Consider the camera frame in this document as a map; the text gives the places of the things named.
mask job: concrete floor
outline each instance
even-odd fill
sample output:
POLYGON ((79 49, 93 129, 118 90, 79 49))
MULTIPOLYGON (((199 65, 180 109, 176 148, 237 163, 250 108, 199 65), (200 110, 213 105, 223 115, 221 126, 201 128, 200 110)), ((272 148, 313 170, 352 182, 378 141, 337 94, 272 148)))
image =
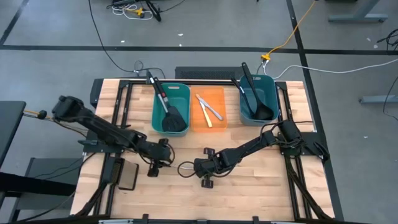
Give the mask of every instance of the concrete floor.
MULTIPOLYGON (((0 1, 0 33, 22 1, 0 1)), ((92 0, 104 44, 109 46, 275 47, 292 31, 285 1, 186 0, 165 12, 163 21, 132 21, 115 16, 105 7, 110 0, 92 0)), ((162 8, 178 2, 159 1, 162 8)), ((301 18, 311 0, 293 0, 301 18)), ((353 12, 356 4, 318 1, 300 33, 306 49, 384 50, 377 39, 396 29, 396 1, 381 1, 373 10, 387 13, 383 24, 330 24, 326 15, 353 12)), ((30 0, 6 45, 99 46, 86 1, 30 0)), ((294 38, 286 46, 296 49, 294 38)), ((177 66, 239 66, 255 71, 260 53, 251 52, 110 52, 123 68, 136 60, 160 67, 167 78, 177 66)), ((384 63, 397 56, 307 54, 311 67, 351 70, 384 63)), ((298 54, 272 54, 267 73, 277 76, 289 65, 300 65, 298 54)), ((382 105, 358 103, 363 95, 385 95, 398 75, 397 64, 345 75, 310 72, 315 88, 336 184, 345 220, 366 223, 396 222, 398 207, 398 124, 384 116, 382 105)), ((27 109, 50 111, 59 95, 73 95, 88 105, 95 78, 127 77, 102 51, 0 50, 0 100, 24 100, 27 109)), ((282 80, 303 80, 301 69, 289 70, 282 80)), ((398 108, 388 105, 390 114, 398 108)), ((80 157, 79 135, 52 123, 23 118, 1 171, 23 175, 31 157, 80 157)), ((0 211, 8 219, 13 199, 0 211)), ((22 214, 29 217, 33 212, 22 214)), ((67 212, 55 212, 59 217, 67 212)))

